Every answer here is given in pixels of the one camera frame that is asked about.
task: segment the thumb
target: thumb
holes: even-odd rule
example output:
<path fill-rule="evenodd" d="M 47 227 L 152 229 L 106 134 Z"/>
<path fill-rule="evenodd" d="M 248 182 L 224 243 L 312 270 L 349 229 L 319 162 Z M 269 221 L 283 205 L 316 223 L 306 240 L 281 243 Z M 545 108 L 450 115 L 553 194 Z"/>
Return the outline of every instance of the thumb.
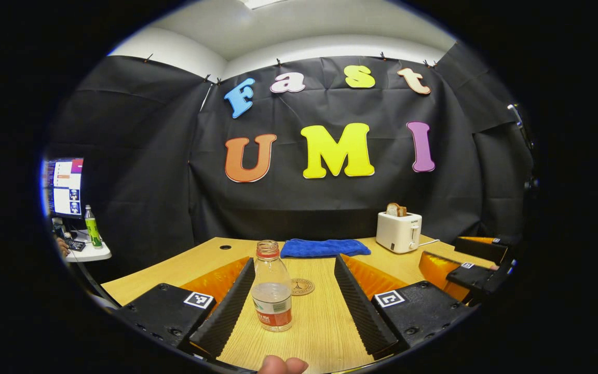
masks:
<path fill-rule="evenodd" d="M 262 362 L 258 374 L 287 374 L 288 366 L 278 356 L 268 355 Z"/>

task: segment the white desk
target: white desk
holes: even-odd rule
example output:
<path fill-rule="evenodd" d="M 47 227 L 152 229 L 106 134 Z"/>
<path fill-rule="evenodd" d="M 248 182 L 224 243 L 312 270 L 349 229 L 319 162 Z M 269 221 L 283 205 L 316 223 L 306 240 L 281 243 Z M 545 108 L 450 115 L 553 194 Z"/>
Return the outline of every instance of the white desk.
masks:
<path fill-rule="evenodd" d="M 71 253 L 66 256 L 66 261 L 68 262 L 100 261 L 112 257 L 112 253 L 105 242 L 103 242 L 103 248 L 94 248 L 89 236 L 81 232 L 78 232 L 78 237 L 74 240 L 85 242 L 86 246 L 82 251 L 71 251 Z"/>

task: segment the keyboard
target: keyboard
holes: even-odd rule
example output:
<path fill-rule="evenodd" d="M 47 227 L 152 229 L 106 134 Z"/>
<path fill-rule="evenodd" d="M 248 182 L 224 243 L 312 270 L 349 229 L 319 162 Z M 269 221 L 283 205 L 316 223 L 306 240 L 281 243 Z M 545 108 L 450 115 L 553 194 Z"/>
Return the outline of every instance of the keyboard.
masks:
<path fill-rule="evenodd" d="M 64 239 L 64 242 L 69 245 L 69 250 L 81 252 L 87 245 L 85 242 L 73 239 Z"/>

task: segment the orange letter u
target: orange letter u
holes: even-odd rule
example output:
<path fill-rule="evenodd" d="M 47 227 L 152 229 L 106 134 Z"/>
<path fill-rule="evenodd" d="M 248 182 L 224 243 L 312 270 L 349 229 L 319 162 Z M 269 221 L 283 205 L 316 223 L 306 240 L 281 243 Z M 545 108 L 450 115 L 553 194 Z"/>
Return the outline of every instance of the orange letter u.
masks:
<path fill-rule="evenodd" d="M 275 142 L 276 135 L 265 134 L 255 138 L 259 145 L 258 163 L 252 169 L 244 169 L 244 147 L 249 144 L 248 138 L 234 138 L 225 142 L 227 155 L 225 156 L 225 174 L 234 182 L 247 183 L 261 180 L 269 171 L 271 164 L 271 143 Z"/>

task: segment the bread slice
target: bread slice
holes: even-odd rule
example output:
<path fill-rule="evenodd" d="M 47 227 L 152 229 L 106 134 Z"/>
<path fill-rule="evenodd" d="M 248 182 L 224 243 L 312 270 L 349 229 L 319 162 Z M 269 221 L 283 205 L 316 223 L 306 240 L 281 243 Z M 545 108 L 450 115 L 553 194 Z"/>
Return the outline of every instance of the bread slice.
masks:
<path fill-rule="evenodd" d="M 387 204 L 387 214 L 394 217 L 405 217 L 407 215 L 407 208 L 392 202 L 391 204 Z"/>

